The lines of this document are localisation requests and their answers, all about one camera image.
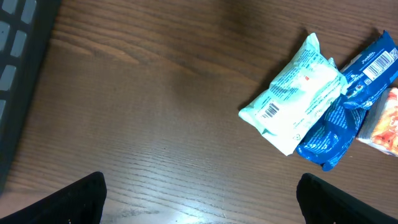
white label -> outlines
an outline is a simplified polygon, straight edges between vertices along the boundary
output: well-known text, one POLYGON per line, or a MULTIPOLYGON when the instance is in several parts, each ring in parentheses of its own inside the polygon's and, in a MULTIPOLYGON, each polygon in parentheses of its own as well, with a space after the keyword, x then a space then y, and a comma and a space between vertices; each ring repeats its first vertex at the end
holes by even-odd
POLYGON ((363 73, 372 81, 378 78, 383 72, 385 72, 397 59, 394 58, 389 52, 383 52, 373 61, 363 73))

package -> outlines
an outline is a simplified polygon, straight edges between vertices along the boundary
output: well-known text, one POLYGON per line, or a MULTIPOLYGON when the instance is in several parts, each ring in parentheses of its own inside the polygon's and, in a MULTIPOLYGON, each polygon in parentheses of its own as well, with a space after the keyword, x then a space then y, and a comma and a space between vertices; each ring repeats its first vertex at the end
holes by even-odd
POLYGON ((398 50, 388 32, 341 70, 350 87, 344 107, 370 109, 398 76, 398 50))
POLYGON ((302 157, 331 170, 353 142, 367 109, 397 76, 397 50, 387 32, 342 69, 349 87, 297 146, 302 157))
POLYGON ((365 118, 365 109, 346 109, 343 106, 345 100, 342 95, 333 102, 297 146, 299 155, 321 165, 323 171, 337 165, 365 118))
POLYGON ((384 91, 369 110, 358 140, 393 156, 398 156, 398 88, 384 91))
POLYGON ((239 116, 287 156, 346 88, 346 78, 321 55, 311 34, 269 89, 239 116))

black keyboard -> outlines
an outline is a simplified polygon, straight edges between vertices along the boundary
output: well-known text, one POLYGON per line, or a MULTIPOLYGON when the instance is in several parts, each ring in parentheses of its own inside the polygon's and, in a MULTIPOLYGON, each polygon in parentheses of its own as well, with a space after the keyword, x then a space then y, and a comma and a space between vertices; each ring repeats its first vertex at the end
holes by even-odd
POLYGON ((0 193, 60 0, 0 0, 0 193))

blue plastic wrapper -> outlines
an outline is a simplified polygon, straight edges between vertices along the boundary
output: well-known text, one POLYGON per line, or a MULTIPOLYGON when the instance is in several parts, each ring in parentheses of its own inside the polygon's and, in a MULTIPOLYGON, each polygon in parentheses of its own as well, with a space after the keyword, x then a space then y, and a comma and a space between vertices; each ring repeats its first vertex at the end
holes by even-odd
POLYGON ((350 87, 347 100, 343 103, 348 109, 370 109, 384 90, 398 76, 398 50, 388 32, 366 50, 355 57, 341 70, 350 87))
POLYGON ((342 69, 350 84, 305 135, 296 150, 329 171, 344 156, 357 135, 366 111, 398 76, 398 51, 383 35, 342 69))

wood grain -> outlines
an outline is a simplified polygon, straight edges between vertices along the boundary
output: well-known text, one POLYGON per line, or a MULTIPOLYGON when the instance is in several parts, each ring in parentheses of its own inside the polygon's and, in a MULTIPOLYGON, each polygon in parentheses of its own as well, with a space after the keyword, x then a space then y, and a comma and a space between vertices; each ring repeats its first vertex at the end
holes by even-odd
POLYGON ((64 0, 0 216, 90 172, 102 223, 304 223, 311 172, 398 218, 398 159, 355 142, 331 172, 285 157, 238 118, 316 32, 339 67, 394 0, 64 0))

